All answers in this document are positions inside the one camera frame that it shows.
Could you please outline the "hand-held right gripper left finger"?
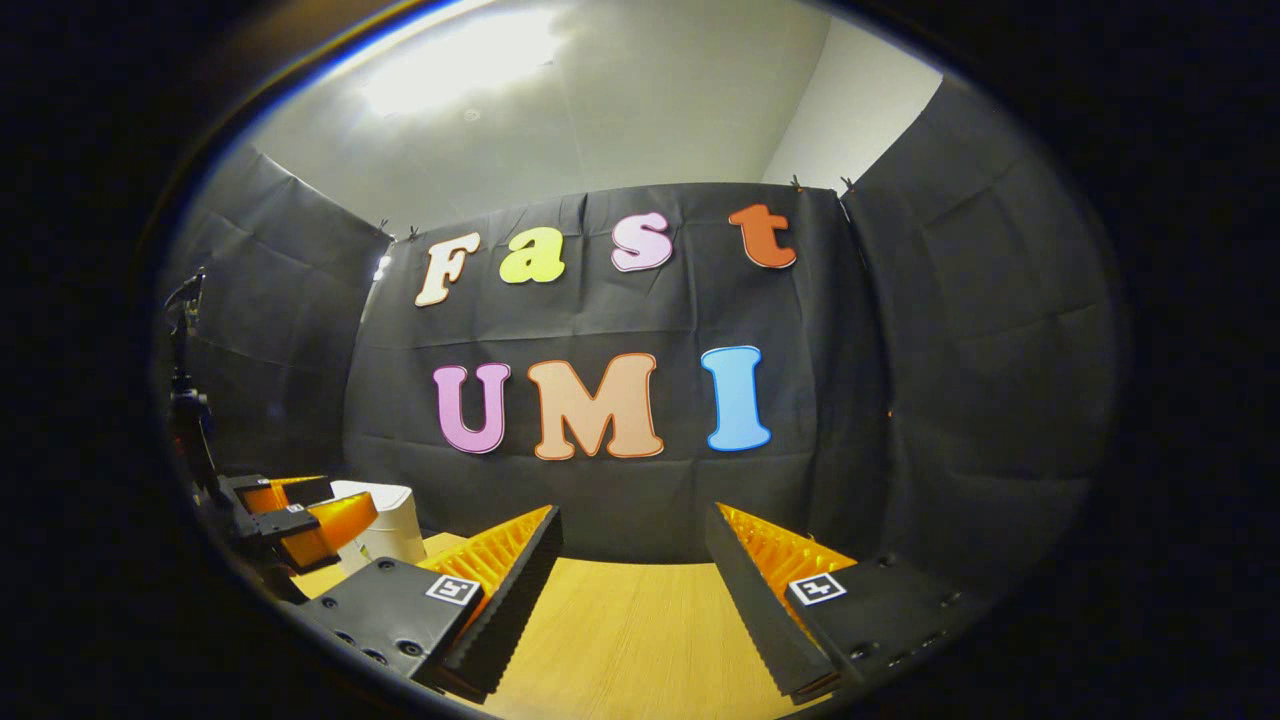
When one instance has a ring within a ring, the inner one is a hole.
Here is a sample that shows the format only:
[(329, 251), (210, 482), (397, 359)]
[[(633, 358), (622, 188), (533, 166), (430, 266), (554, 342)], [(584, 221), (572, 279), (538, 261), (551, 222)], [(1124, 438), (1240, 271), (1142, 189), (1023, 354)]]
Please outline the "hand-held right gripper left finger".
[(421, 568), (376, 559), (300, 612), (399, 676), (483, 703), (497, 692), (562, 544), (561, 510), (547, 505)]

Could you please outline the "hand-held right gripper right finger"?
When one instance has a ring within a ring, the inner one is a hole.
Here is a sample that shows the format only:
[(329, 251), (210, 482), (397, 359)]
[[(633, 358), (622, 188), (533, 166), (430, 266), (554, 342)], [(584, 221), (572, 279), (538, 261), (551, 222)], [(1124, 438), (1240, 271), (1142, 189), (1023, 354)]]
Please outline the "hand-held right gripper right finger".
[(727, 503), (709, 509), (705, 544), (774, 685), (796, 705), (859, 700), (991, 607), (896, 553), (851, 559)]

